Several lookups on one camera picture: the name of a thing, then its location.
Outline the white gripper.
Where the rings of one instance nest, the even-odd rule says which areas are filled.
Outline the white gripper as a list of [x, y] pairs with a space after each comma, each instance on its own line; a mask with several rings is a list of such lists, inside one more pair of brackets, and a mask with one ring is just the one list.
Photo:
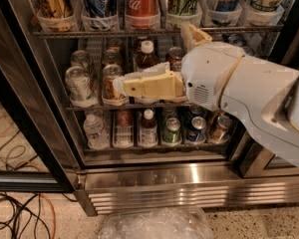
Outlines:
[[182, 58], [181, 73], [172, 71], [169, 62], [160, 63], [115, 78], [115, 90], [127, 97], [174, 100], [183, 95], [185, 86], [190, 102], [203, 108], [218, 108], [224, 85], [245, 56], [244, 50], [211, 42], [207, 33], [189, 22], [180, 24], [180, 35], [189, 51]]

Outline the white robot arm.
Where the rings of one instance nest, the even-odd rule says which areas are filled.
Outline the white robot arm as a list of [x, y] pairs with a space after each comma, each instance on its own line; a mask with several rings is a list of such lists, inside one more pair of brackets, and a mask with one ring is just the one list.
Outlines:
[[209, 111], [222, 110], [262, 146], [299, 167], [299, 71], [214, 42], [190, 23], [180, 25], [187, 53], [181, 70], [168, 62], [114, 79], [127, 97], [174, 100], [180, 95]]

